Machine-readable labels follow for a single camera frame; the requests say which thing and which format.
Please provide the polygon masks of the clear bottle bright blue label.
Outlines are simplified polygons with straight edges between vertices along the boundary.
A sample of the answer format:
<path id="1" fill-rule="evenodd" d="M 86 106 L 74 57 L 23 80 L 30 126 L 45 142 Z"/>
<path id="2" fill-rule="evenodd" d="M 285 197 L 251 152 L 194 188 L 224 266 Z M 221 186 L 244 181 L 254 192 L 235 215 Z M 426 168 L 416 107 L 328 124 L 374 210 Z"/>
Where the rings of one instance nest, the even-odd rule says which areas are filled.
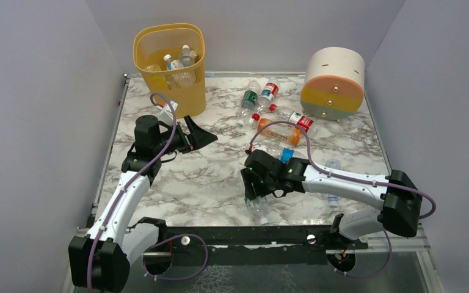
<path id="1" fill-rule="evenodd" d="M 267 154 L 279 159 L 282 163 L 287 163 L 293 157 L 307 159 L 307 156 L 303 153 L 275 143 L 257 142 L 253 144 L 253 150 L 265 151 Z"/>

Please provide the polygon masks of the yellow juice bottle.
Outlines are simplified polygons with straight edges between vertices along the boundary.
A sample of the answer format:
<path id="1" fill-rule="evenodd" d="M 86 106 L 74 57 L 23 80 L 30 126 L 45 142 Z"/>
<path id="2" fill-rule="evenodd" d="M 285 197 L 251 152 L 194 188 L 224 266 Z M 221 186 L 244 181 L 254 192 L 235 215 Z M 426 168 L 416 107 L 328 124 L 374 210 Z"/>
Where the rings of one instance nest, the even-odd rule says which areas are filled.
<path id="1" fill-rule="evenodd" d="M 144 68 L 144 71 L 149 73 L 147 85 L 151 91 L 155 92 L 158 90 L 165 89 L 167 87 L 166 79 L 164 76 L 153 74 L 161 71 L 161 67 L 158 64 L 149 64 Z"/>

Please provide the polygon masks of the clear bottle blue label red cap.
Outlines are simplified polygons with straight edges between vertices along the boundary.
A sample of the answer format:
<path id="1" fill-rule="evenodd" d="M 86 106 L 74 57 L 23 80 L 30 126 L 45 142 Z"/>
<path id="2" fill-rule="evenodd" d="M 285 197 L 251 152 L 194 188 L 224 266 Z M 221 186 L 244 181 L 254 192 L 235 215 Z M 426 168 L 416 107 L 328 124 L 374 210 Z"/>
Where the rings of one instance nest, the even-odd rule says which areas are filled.
<path id="1" fill-rule="evenodd" d="M 166 63 L 167 69 L 170 71 L 184 68 L 184 65 L 178 59 L 174 59 L 170 54 L 166 54 L 163 57 L 163 60 Z M 192 85 L 192 80 L 188 72 L 182 71 L 178 73 L 172 73 L 171 77 L 173 78 L 175 84 L 181 88 L 190 87 Z"/>

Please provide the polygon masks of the small clear bottle blue cap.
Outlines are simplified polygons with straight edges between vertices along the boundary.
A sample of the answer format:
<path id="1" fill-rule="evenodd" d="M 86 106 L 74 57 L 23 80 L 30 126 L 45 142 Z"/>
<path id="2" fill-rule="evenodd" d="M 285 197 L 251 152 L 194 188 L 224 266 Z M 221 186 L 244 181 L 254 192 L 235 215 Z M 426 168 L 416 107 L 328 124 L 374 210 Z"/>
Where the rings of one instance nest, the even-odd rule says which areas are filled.
<path id="1" fill-rule="evenodd" d="M 336 169 L 336 170 L 341 170 L 342 169 L 341 168 L 341 162 L 338 159 L 326 160 L 325 165 L 329 168 Z M 340 200 L 339 197 L 337 197 L 335 195 L 327 194 L 326 198 L 327 198 L 328 206 L 330 208 L 332 208 L 332 209 L 339 208 L 339 200 Z"/>

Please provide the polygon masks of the clear unlabeled bottle white cap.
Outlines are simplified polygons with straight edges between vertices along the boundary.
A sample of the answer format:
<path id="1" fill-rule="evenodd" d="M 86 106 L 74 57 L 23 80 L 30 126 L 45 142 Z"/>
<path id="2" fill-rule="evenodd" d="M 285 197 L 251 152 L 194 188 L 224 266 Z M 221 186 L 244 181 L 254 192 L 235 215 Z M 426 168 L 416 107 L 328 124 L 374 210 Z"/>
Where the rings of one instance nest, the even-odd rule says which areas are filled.
<path id="1" fill-rule="evenodd" d="M 184 67 L 191 67 L 195 64 L 195 60 L 198 53 L 190 48 L 189 45 L 183 45 L 181 47 L 179 61 Z"/>

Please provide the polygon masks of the clear bottle blue green label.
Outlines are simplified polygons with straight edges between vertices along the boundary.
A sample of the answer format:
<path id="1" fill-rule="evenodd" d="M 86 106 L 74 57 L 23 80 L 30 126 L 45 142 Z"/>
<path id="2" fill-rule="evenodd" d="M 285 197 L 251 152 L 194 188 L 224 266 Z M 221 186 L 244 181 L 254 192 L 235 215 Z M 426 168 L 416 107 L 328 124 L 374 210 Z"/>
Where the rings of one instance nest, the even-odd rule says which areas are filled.
<path id="1" fill-rule="evenodd" d="M 251 213 L 256 224 L 260 226 L 268 226 L 271 224 L 269 219 L 269 202 L 266 197 L 256 197 L 250 199 L 245 197 L 245 206 Z"/>

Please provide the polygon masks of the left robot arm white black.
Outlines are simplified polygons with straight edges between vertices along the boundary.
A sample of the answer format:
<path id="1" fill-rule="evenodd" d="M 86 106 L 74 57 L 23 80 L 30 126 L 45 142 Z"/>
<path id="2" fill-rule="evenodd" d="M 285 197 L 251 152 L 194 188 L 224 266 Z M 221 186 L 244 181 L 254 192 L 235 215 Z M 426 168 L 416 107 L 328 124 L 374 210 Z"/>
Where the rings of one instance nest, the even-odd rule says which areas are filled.
<path id="1" fill-rule="evenodd" d="M 190 153 L 218 139 L 197 126 L 190 116 L 184 120 L 188 134 L 176 121 L 168 125 L 154 115 L 136 119 L 135 140 L 122 163 L 113 196 L 85 236 L 75 236 L 69 243 L 71 280 L 76 287 L 121 292 L 132 264 L 143 251 L 161 240 L 160 220 L 141 223 L 127 231 L 140 199 L 161 168 L 161 156 Z"/>

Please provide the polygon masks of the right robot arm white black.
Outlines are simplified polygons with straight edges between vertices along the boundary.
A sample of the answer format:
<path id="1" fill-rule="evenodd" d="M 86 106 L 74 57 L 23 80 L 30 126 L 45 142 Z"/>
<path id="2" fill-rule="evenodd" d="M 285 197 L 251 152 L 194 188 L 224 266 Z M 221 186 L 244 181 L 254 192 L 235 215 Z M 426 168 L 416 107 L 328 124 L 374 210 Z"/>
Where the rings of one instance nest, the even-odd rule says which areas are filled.
<path id="1" fill-rule="evenodd" d="M 368 208 L 335 219 L 332 231 L 343 239 L 356 240 L 366 234 L 388 231 L 414 237 L 421 218 L 423 200 L 406 173 L 363 175 L 315 165 L 308 159 L 291 157 L 287 162 L 263 150 L 254 150 L 241 170 L 245 197 L 250 203 L 280 191 L 330 194 L 368 205 Z"/>

